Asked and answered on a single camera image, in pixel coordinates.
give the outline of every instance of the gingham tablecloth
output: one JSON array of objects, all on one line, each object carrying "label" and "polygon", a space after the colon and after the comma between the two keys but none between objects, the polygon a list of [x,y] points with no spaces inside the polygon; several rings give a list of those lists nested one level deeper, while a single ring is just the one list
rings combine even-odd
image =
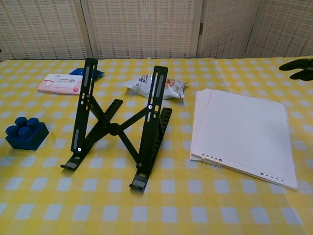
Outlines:
[{"label": "gingham tablecloth", "polygon": [[[118,137],[105,136],[75,172],[60,168],[70,151],[77,95],[37,92],[48,73],[68,74],[84,61],[0,63],[0,234],[313,234],[313,82],[292,81],[278,67],[295,58],[99,60],[106,75],[94,96],[105,110],[124,103],[122,123],[146,106],[122,84],[167,66],[188,82],[173,109],[144,194],[130,191],[135,162]],[[189,161],[195,91],[205,88],[284,103],[289,112],[298,192],[236,171]],[[37,151],[12,149],[5,129],[38,117],[50,133]],[[90,115],[88,129],[96,123]],[[139,121],[127,130],[139,146]]]}]

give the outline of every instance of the wall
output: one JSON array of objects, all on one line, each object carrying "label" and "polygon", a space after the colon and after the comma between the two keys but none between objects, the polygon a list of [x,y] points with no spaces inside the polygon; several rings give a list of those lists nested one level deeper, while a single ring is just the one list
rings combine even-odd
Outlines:
[{"label": "wall", "polygon": [[312,0],[2,0],[0,8],[0,60],[313,55]]}]

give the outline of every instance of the foldable laptop stand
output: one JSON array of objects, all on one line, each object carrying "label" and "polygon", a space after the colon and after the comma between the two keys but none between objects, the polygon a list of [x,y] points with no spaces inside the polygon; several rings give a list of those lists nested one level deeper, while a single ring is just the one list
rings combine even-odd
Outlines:
[{"label": "foldable laptop stand", "polygon": [[[136,162],[137,172],[130,187],[144,191],[172,113],[172,109],[169,108],[163,108],[162,112],[160,112],[168,69],[161,66],[154,67],[147,107],[120,125],[111,123],[110,120],[123,101],[115,99],[109,108],[103,112],[92,95],[94,86],[93,74],[96,74],[97,64],[98,61],[96,59],[86,59],[71,145],[73,155],[61,167],[76,170],[98,140],[107,134],[112,136],[118,135]],[[98,119],[98,122],[85,137],[90,110]],[[137,153],[124,130],[142,117],[145,117],[145,121],[139,153]]]}]

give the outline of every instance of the plastic bag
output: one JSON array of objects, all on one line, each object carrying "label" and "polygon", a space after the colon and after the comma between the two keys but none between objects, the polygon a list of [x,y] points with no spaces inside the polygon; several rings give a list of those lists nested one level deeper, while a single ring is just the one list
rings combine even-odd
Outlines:
[{"label": "plastic bag", "polygon": [[[144,97],[149,97],[150,88],[152,82],[152,74],[147,74],[138,78],[134,78],[131,81],[127,81],[123,84],[124,87],[131,89],[136,94]],[[183,88],[187,83],[176,81],[170,77],[166,78],[165,89],[163,99],[169,98],[184,98]],[[156,81],[154,83],[153,92],[156,87]]]}]

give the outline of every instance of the stack of paper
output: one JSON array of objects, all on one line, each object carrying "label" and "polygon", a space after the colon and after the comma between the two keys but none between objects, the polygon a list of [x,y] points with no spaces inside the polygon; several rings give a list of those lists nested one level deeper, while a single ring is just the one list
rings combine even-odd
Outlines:
[{"label": "stack of paper", "polygon": [[196,93],[190,159],[297,189],[285,106],[206,89]]}]

